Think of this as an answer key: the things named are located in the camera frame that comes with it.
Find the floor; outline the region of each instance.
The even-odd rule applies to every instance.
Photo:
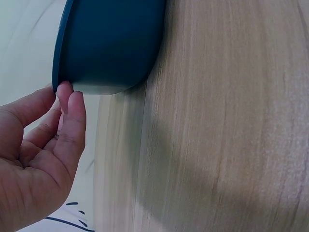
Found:
[[[51,82],[54,46],[64,4],[65,0],[0,0],[0,105]],[[86,148],[69,198],[48,219],[22,232],[93,229],[93,171],[99,96],[85,96],[85,104]]]

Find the teal bowl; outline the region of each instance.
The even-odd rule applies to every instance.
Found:
[[[52,82],[85,94],[115,94],[151,72],[166,0],[67,0],[55,45]]]

